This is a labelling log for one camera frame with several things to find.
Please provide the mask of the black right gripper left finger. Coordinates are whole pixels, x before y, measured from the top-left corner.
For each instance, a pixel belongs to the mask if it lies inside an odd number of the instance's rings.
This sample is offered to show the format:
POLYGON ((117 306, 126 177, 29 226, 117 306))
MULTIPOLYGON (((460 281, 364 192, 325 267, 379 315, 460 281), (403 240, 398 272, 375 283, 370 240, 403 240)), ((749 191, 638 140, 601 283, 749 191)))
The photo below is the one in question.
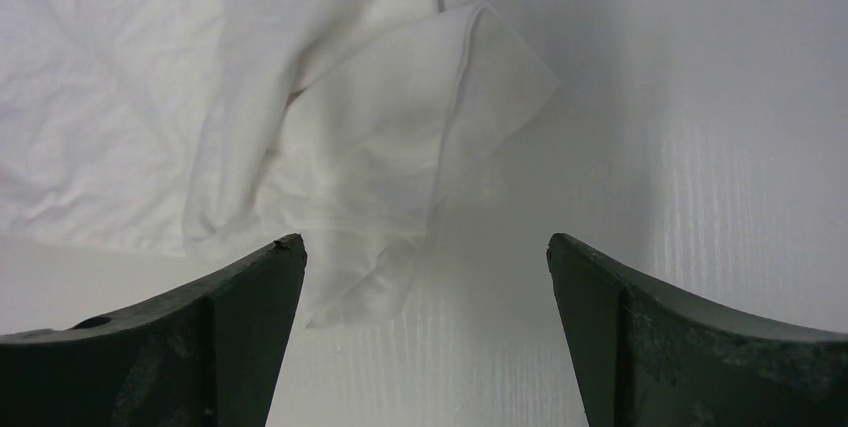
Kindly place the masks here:
POLYGON ((5 426, 262 426, 307 265, 290 234, 67 330, 1 339, 5 426))

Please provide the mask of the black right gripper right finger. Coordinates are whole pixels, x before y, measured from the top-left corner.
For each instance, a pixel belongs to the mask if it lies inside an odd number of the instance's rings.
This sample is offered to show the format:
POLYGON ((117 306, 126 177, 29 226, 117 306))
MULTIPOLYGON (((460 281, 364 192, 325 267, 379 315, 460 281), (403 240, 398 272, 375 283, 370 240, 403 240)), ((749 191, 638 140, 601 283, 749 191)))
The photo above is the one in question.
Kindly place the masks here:
POLYGON ((547 263, 592 426, 843 426, 847 337, 745 313, 569 235, 547 263))

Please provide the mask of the white t shirt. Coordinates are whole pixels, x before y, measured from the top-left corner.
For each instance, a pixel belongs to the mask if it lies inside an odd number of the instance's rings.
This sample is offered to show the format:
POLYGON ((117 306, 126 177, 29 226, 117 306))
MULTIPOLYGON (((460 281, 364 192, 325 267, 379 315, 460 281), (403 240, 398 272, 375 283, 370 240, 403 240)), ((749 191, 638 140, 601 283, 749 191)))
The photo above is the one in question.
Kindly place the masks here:
POLYGON ((206 260, 299 232, 307 324, 379 322, 557 86, 480 3, 1 0, 1 231, 206 260))

